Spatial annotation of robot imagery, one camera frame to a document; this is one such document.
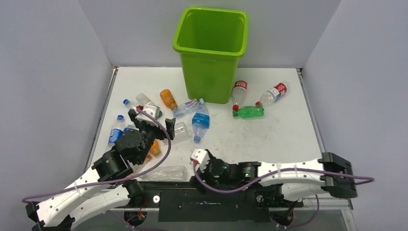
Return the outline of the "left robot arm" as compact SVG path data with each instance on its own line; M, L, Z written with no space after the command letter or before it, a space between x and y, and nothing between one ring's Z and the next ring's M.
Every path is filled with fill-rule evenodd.
M34 202L34 196L23 199L27 216L35 222L33 231L70 231L110 209L142 204L144 189L136 178L153 168L133 176L133 166L144 163L155 140L174 139L176 119L167 118L161 125L146 106L130 109L128 115L135 128L125 129L77 180L63 190L43 195L42 202Z

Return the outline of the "crushed light blue label bottle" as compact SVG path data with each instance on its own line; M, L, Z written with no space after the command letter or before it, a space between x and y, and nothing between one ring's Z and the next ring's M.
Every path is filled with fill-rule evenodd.
M192 118L192 128L194 132L193 141L198 144L202 141L206 132L209 130L210 117L206 106L200 106L193 118Z

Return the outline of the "green plastic bottle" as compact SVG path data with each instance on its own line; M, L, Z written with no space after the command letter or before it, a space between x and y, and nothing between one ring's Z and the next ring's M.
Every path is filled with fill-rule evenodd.
M240 119L259 119L264 116L264 107L261 105L243 106L237 111L232 112L234 118Z

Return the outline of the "clear jar silver lid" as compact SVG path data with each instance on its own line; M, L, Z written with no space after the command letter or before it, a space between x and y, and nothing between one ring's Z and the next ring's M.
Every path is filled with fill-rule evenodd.
M189 138L189 132L184 122L176 123L174 132L175 132L175 136L173 139L174 143L183 142Z

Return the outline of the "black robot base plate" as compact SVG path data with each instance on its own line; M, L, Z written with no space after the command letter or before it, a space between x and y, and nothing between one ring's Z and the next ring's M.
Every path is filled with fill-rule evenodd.
M143 181L144 198L123 207L123 218L134 226L158 212L159 222L270 222L271 216L291 215L302 202L283 198L280 186L255 186L245 191L202 193L188 182Z

